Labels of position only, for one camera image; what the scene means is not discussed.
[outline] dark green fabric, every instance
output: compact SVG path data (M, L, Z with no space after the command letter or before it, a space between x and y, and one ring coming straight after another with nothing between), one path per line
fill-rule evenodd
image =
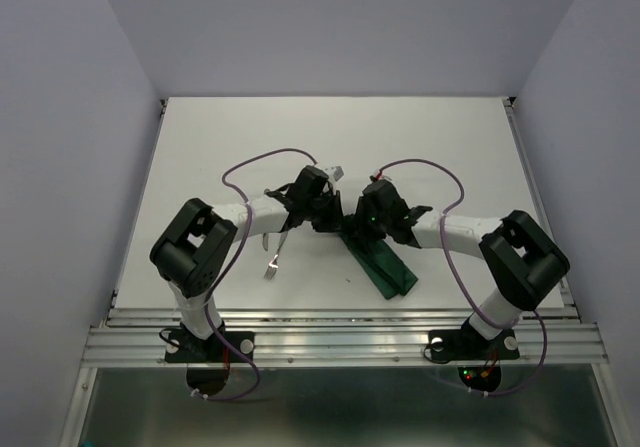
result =
M362 242L339 235L385 299L406 295L418 281L384 240Z

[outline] folded cloth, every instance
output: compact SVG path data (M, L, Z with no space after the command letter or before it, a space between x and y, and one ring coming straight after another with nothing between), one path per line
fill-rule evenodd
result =
M384 240L357 239L345 233L338 235L385 299L406 295L418 281Z

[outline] wall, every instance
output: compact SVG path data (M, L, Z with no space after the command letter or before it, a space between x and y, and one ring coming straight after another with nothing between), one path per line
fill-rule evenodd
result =
M515 95L572 0L109 0L163 96Z
M106 0L0 0L0 445L57 445L158 125Z
M640 419L638 19L640 0L575 0L516 103L554 234L573 259L572 292L582 314L600 325L634 420Z

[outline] white table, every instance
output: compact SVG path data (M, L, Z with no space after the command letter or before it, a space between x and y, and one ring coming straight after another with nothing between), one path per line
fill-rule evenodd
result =
M455 213L536 217L534 203L499 98L282 97L171 98L162 123L139 215L118 287L116 309L172 309L173 296L149 261L149 251L187 199L235 203L220 183L230 166L262 152L298 147L323 164L342 165L345 213L352 212L368 176L389 161L422 157L454 171L467 197ZM252 196L295 179L305 157L284 154L247 166L233 181ZM422 165L388 171L410 206L443 209L457 198L453 182ZM420 279L406 297L385 300L334 235L309 226L292 231L280 271L262 279L273 255L259 238L247 247L216 291L220 309L464 309L465 299L439 250L390 242ZM481 302L495 287L486 265L454 255L471 294ZM545 308L562 308L558 288Z

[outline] silver fork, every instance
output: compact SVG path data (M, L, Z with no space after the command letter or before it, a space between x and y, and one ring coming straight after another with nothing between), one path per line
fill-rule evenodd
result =
M264 273L265 280L273 280L273 278L278 273L278 257L280 257L280 251L282 250L282 246L284 245L284 241L287 240L287 236L289 235L289 231L283 232L280 234L280 241L278 242L278 249L276 250L276 255L273 256L271 262L267 267L267 271Z

